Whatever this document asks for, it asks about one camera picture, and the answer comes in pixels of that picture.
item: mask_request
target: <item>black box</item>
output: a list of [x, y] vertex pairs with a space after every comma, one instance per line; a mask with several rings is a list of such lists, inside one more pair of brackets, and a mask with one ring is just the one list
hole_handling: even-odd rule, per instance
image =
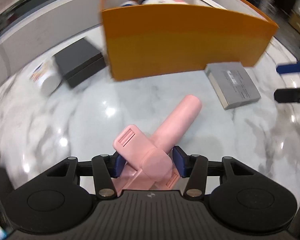
[[85, 38], [64, 48], [54, 57], [63, 80], [72, 88], [106, 67], [101, 51]]

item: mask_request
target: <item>white marble table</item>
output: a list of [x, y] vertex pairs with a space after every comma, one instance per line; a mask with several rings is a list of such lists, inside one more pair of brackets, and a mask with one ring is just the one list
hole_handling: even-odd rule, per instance
[[[281, 78], [276, 64], [295, 61], [273, 39], [255, 68], [247, 71], [261, 100], [225, 111], [204, 71], [115, 82], [105, 68], [75, 89], [62, 84], [49, 98], [28, 80], [29, 69], [87, 36], [104, 48], [101, 27], [44, 53], [0, 87], [0, 165], [15, 187], [73, 155], [79, 161], [113, 154], [112, 141], [127, 125], [152, 134], [187, 94], [203, 108], [178, 143], [188, 154], [220, 161], [229, 155], [288, 188], [300, 204], [300, 105], [277, 104], [277, 88], [300, 87], [300, 74]], [[218, 178], [208, 180], [209, 193]], [[92, 178], [82, 186], [93, 193]]]

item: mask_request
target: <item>pink object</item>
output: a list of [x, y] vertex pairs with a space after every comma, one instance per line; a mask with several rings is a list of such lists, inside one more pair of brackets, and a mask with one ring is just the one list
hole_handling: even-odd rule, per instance
[[149, 190], [153, 184], [169, 190], [180, 178], [167, 155], [198, 116], [202, 104], [187, 95], [148, 139], [135, 125], [126, 127], [114, 140], [114, 149], [127, 164], [114, 186], [120, 195], [122, 189]]

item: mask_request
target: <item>dark gray box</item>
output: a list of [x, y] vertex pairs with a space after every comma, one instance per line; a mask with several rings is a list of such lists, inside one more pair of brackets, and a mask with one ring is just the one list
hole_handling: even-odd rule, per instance
[[101, 51], [85, 38], [58, 52], [55, 60], [63, 80], [72, 88], [106, 67]]
[[207, 64], [205, 72], [224, 109], [243, 106], [261, 98], [240, 62]]

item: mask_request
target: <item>small gray cardboard box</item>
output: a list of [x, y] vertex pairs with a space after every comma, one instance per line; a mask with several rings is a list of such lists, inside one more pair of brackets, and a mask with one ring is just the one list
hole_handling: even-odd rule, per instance
[[225, 110], [257, 102], [261, 98], [240, 62], [207, 64], [205, 72]]

